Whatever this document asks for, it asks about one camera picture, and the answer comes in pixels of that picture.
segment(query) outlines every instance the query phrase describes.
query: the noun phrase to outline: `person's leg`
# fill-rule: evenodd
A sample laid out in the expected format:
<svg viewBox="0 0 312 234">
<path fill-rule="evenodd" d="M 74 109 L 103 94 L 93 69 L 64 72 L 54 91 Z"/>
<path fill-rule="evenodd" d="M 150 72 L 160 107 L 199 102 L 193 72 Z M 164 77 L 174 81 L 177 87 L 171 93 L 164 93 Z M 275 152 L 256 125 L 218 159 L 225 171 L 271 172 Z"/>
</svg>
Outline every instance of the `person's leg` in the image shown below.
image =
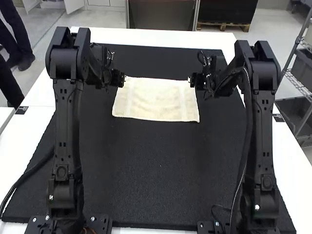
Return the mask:
<svg viewBox="0 0 312 234">
<path fill-rule="evenodd" d="M 12 0 L 0 0 L 0 11 L 5 21 L 12 27 L 19 50 L 26 55 L 31 55 L 31 49 L 28 34 L 18 11 Z"/>
<path fill-rule="evenodd" d="M 19 70 L 25 71 L 36 58 L 33 54 L 24 23 L 12 0 L 0 0 L 0 11 L 5 21 L 12 27 L 18 48 L 22 53 L 22 58 L 19 62 Z"/>
<path fill-rule="evenodd" d="M 0 19 L 0 44 L 4 46 L 6 51 L 10 54 L 10 63 L 9 66 L 16 66 L 22 57 L 22 53 L 20 52 L 18 45 L 10 31 L 7 29 L 5 24 Z"/>
<path fill-rule="evenodd" d="M 18 109 L 24 100 L 24 94 L 2 55 L 0 55 L 0 89 L 8 102 Z"/>
</svg>

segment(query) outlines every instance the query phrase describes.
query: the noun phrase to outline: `black rubber mat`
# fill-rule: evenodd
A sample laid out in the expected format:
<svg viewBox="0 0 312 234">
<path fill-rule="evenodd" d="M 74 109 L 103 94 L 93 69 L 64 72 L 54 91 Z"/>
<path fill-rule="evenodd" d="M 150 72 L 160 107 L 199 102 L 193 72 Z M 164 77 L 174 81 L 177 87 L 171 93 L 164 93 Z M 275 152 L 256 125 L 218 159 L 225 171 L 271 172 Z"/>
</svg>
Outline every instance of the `black rubber mat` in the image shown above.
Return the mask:
<svg viewBox="0 0 312 234">
<path fill-rule="evenodd" d="M 109 48 L 115 51 L 115 67 L 130 76 L 186 79 L 201 70 L 197 50 Z M 197 93 L 200 123 L 116 118 L 112 116 L 115 95 L 114 88 L 106 93 L 84 86 L 80 156 L 85 214 L 108 214 L 114 226 L 195 230 L 199 220 L 212 219 L 213 204 L 230 207 L 245 131 L 245 109 L 238 92 L 207 101 Z M 54 141 L 53 117 L 28 168 Z M 51 165 L 16 190 L 3 221 L 28 222 L 32 215 L 46 214 Z M 229 220 L 229 214 L 219 215 Z M 295 233 L 283 202 L 278 226 L 283 233 Z"/>
</svg>

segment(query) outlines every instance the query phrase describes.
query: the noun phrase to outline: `towel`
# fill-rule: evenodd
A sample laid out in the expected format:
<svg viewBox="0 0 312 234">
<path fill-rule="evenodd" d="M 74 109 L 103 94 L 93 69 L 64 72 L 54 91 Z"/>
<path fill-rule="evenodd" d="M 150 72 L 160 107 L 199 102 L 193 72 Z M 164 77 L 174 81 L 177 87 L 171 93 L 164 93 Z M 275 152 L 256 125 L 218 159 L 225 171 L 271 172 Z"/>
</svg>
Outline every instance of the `towel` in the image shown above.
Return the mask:
<svg viewBox="0 0 312 234">
<path fill-rule="evenodd" d="M 187 80 L 126 77 L 118 88 L 113 116 L 154 121 L 196 121 L 196 93 Z"/>
</svg>

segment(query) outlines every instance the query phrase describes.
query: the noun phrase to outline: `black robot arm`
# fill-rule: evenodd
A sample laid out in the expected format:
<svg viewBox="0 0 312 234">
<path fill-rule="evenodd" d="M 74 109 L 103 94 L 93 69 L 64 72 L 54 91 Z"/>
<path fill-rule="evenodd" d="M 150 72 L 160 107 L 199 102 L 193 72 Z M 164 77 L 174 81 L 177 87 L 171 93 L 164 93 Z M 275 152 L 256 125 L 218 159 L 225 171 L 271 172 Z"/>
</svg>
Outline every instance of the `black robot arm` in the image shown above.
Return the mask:
<svg viewBox="0 0 312 234">
<path fill-rule="evenodd" d="M 281 71 L 266 41 L 250 47 L 247 41 L 238 40 L 234 47 L 235 57 L 224 71 L 217 67 L 218 57 L 200 52 L 203 71 L 193 73 L 190 83 L 214 98 L 230 96 L 237 85 L 242 90 L 247 126 L 228 232 L 275 233 L 279 191 L 273 168 L 272 110 Z M 242 219 L 236 223 L 238 210 Z"/>
<path fill-rule="evenodd" d="M 47 206 L 54 226 L 63 234 L 79 234 L 85 218 L 82 169 L 79 155 L 79 110 L 83 84 L 123 87 L 124 74 L 110 68 L 113 53 L 90 45 L 90 30 L 71 34 L 58 27 L 46 54 L 56 99 L 55 157 L 48 183 Z"/>
</svg>

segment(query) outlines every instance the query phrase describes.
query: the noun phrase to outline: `gray floor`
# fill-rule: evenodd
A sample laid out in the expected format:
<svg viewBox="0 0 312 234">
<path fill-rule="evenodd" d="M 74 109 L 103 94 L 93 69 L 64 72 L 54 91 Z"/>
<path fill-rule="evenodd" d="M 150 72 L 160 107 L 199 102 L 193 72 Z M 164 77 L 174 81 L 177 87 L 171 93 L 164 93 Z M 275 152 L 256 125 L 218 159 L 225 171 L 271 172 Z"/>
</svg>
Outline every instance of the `gray floor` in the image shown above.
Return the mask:
<svg viewBox="0 0 312 234">
<path fill-rule="evenodd" d="M 25 94 L 28 93 L 39 74 L 45 67 L 44 57 L 51 37 L 57 26 L 89 26 L 125 28 L 125 13 L 111 11 L 78 10 L 70 15 L 59 9 L 33 9 L 29 15 L 23 8 L 18 11 L 25 23 L 33 46 L 36 61 L 24 72 L 13 72 Z M 281 67 L 284 66 L 304 21 L 304 14 L 291 14 L 285 10 L 257 9 L 249 33 L 238 27 L 227 27 L 237 39 L 246 39 L 250 44 L 257 40 L 267 40 L 272 47 Z M 218 31 L 217 27 L 204 27 L 202 31 Z M 276 99 L 299 97 L 301 94 L 287 80 L 283 79 Z M 0 106 L 6 106 L 6 99 L 0 93 Z M 305 149 L 312 163 L 312 147 Z"/>
</svg>

